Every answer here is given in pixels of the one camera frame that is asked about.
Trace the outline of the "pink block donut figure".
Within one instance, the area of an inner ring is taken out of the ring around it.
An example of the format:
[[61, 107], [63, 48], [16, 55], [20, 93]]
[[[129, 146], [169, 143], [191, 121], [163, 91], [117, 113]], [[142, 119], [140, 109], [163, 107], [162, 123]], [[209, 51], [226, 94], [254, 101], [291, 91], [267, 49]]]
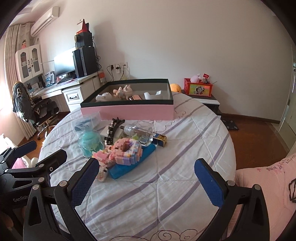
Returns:
[[141, 144], [133, 138], [120, 138], [110, 148], [116, 164], [134, 165], [142, 156]]

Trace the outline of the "rose gold tumbler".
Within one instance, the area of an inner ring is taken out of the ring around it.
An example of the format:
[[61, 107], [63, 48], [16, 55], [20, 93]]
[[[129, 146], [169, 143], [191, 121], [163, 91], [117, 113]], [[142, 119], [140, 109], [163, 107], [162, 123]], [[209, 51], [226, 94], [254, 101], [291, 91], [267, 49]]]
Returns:
[[130, 96], [128, 99], [129, 100], [142, 100], [142, 98], [137, 94]]

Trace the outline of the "low black white cabinet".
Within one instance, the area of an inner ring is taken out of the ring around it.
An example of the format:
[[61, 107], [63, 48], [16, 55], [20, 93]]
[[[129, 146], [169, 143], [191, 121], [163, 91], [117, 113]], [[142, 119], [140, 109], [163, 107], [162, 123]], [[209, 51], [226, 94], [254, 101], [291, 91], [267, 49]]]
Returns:
[[213, 95], [210, 97], [206, 96], [197, 96], [197, 95], [188, 95], [187, 96], [197, 99], [199, 102], [203, 103], [207, 108], [209, 108], [211, 111], [213, 111], [216, 115], [222, 116], [222, 112], [220, 111], [220, 102], [215, 99]]

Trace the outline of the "pink clothed person leg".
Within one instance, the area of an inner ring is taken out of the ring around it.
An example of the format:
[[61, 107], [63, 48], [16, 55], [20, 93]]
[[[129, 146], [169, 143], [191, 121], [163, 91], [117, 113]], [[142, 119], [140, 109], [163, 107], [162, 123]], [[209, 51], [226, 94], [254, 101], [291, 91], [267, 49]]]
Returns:
[[295, 212], [295, 203], [290, 200], [292, 191], [288, 189], [294, 179], [295, 154], [267, 167], [239, 169], [235, 173], [237, 186], [261, 186], [267, 205], [270, 240], [280, 236]]

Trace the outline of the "doll on cabinet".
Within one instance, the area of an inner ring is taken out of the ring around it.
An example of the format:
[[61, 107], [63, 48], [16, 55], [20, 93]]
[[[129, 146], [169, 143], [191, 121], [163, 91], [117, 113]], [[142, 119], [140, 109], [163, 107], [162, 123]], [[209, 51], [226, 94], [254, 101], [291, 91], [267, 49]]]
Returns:
[[21, 49], [27, 48], [27, 41], [23, 40]]

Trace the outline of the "pink white block figure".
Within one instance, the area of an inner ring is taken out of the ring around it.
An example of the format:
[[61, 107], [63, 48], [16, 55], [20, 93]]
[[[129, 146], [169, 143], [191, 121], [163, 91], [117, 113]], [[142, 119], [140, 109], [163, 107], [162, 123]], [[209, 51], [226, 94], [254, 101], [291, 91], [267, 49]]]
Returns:
[[99, 173], [96, 178], [99, 182], [104, 182], [107, 178], [109, 168], [113, 167], [116, 163], [111, 150], [99, 150], [98, 152], [92, 152], [92, 157], [99, 162]]

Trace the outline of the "black computer tower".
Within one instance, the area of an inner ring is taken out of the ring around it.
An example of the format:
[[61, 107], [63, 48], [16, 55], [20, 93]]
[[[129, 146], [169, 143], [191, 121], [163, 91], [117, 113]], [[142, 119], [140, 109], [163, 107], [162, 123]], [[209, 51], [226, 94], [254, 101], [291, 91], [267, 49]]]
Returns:
[[75, 73], [78, 78], [98, 71], [94, 47], [81, 47], [73, 52]]

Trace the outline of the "teal toy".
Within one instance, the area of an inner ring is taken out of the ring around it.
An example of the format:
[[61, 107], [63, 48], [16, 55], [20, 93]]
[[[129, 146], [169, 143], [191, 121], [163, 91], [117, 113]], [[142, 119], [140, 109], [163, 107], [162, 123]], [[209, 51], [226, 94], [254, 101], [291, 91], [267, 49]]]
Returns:
[[99, 132], [95, 130], [85, 131], [78, 138], [78, 145], [82, 151], [84, 157], [89, 158], [92, 156], [93, 152], [98, 152], [104, 149], [104, 144], [102, 142]]

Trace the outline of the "white air conditioner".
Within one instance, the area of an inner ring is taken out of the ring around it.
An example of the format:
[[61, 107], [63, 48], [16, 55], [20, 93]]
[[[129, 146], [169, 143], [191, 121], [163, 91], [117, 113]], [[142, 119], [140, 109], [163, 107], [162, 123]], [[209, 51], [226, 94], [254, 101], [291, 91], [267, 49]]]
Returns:
[[31, 27], [31, 36], [36, 37], [46, 26], [59, 17], [59, 7], [54, 6], [45, 12]]

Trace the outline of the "baby doll blue dress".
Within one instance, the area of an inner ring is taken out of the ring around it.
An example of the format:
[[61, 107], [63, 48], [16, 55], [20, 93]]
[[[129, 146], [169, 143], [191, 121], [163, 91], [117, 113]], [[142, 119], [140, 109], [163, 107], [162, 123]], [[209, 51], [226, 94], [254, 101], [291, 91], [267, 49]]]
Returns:
[[118, 89], [113, 90], [113, 96], [115, 98], [124, 99], [125, 94], [123, 92], [123, 88], [120, 86]]

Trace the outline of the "white glass-door cabinet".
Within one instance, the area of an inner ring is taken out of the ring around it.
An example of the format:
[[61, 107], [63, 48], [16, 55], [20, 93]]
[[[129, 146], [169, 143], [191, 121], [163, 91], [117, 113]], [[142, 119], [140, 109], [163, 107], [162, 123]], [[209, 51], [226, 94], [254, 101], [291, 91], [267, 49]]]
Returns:
[[16, 72], [20, 82], [25, 83], [26, 81], [43, 74], [41, 62], [39, 44], [16, 51]]

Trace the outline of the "black floor scale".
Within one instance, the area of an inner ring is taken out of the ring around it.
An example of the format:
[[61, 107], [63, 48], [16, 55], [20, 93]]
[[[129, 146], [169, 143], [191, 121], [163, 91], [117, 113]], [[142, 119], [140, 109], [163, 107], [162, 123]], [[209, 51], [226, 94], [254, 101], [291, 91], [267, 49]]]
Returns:
[[233, 120], [222, 120], [224, 125], [226, 126], [227, 130], [229, 131], [238, 131], [238, 126], [234, 123]]

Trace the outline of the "yellow octopus plush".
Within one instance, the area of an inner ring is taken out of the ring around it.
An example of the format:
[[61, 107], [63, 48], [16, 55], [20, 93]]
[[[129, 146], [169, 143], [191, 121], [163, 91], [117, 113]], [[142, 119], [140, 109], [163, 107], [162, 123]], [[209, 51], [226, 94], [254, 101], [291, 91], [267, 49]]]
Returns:
[[182, 92], [182, 88], [178, 84], [175, 84], [175, 83], [170, 84], [170, 88], [172, 92], [178, 92], [178, 93]]

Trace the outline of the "orange capped bottle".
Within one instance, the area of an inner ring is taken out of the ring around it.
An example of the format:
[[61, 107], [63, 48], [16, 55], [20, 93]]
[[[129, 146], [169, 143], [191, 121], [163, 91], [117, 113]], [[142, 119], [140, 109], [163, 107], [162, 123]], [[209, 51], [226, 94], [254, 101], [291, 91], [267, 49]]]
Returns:
[[106, 76], [103, 70], [98, 71], [98, 77], [101, 83], [106, 83]]

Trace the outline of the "white desk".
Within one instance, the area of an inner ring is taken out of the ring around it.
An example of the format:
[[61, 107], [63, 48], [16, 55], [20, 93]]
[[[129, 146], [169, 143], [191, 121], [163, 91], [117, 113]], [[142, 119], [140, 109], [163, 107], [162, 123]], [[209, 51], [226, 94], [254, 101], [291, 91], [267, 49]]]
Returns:
[[54, 84], [32, 94], [32, 99], [51, 99], [56, 102], [60, 112], [72, 112], [105, 83], [101, 83], [98, 72], [88, 76]]

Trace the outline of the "black computer monitor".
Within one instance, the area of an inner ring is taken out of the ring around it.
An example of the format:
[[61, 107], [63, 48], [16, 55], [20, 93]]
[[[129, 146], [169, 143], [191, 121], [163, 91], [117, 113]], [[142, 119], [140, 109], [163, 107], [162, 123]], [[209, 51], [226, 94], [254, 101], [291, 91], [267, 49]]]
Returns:
[[75, 70], [73, 51], [73, 48], [64, 50], [54, 57], [54, 70], [56, 78]]

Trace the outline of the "beige curtain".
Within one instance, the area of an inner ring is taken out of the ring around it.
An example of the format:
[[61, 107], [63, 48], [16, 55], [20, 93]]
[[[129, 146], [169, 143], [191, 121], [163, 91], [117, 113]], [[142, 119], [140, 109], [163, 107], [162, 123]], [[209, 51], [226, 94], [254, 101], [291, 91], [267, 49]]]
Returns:
[[29, 30], [31, 24], [16, 24], [7, 28], [4, 39], [4, 75], [8, 90], [13, 99], [13, 87], [15, 83], [19, 82], [16, 65], [15, 65], [15, 53], [20, 50], [22, 46], [22, 40], [27, 41], [27, 46], [30, 46], [31, 38], [29, 36]]

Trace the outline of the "black speaker box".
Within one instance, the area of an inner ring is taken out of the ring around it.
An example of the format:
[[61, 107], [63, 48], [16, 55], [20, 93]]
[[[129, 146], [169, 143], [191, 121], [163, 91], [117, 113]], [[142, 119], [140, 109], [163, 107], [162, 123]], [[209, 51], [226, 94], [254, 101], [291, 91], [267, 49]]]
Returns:
[[91, 32], [81, 32], [74, 36], [75, 47], [93, 47], [92, 33]]

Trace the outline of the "pink and black box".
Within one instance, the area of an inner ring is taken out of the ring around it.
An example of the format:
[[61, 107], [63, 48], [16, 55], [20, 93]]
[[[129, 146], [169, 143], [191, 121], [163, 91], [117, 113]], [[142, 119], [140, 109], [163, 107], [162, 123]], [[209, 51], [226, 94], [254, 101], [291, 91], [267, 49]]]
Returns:
[[[127, 100], [115, 98], [113, 90], [120, 86], [130, 85], [132, 95], [139, 95], [142, 100]], [[144, 93], [155, 94], [162, 91], [162, 100], [145, 100]], [[98, 94], [109, 92], [112, 101], [96, 102]], [[133, 79], [108, 82], [93, 92], [81, 104], [83, 115], [99, 113], [102, 120], [120, 118], [124, 120], [167, 121], [174, 119], [174, 99], [168, 79]]]

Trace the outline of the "red toy storage box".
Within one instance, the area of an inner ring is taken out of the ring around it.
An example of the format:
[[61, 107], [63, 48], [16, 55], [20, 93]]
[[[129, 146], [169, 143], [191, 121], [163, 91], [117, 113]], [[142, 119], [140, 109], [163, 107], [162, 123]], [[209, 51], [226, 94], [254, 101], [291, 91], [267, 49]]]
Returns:
[[184, 78], [184, 92], [187, 95], [211, 97], [212, 87], [210, 83], [192, 83], [190, 78]]

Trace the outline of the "striped quilted table cover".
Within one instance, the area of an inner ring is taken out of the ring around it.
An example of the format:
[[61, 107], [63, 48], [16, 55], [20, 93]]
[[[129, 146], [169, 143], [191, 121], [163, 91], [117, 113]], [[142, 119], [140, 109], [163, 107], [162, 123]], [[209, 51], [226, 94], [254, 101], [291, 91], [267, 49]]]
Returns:
[[230, 133], [210, 109], [174, 93], [173, 121], [156, 121], [167, 137], [142, 163], [114, 180], [94, 181], [76, 208], [97, 240], [196, 240], [217, 208], [198, 181], [194, 164], [204, 159], [225, 180], [235, 176]]

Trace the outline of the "clear box with blue cloth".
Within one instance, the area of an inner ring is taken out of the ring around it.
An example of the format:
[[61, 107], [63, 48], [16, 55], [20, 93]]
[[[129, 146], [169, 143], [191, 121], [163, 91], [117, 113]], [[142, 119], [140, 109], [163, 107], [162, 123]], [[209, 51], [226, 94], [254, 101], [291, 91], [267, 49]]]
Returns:
[[83, 115], [74, 118], [71, 121], [72, 130], [74, 133], [82, 133], [93, 130], [101, 121], [99, 113]]

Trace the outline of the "black hair clip white flowers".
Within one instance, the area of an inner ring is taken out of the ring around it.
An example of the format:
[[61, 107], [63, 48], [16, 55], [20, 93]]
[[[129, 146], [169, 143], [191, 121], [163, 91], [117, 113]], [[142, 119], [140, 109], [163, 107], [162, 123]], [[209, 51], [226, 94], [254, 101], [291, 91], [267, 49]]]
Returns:
[[114, 135], [117, 129], [125, 122], [125, 120], [121, 120], [119, 118], [113, 118], [111, 124], [107, 129], [107, 136], [104, 137], [105, 145], [113, 145], [114, 143]]

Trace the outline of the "black office chair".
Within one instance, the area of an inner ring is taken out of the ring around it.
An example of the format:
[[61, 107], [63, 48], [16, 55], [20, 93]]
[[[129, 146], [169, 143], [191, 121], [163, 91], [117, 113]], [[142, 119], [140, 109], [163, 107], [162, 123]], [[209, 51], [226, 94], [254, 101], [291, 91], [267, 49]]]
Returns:
[[38, 140], [41, 139], [41, 133], [44, 133], [44, 138], [46, 138], [48, 132], [56, 126], [52, 125], [58, 121], [59, 108], [56, 102], [48, 98], [34, 103], [22, 82], [16, 82], [13, 85], [12, 103], [13, 112], [20, 119], [31, 123], [34, 128], [42, 128], [38, 133]]

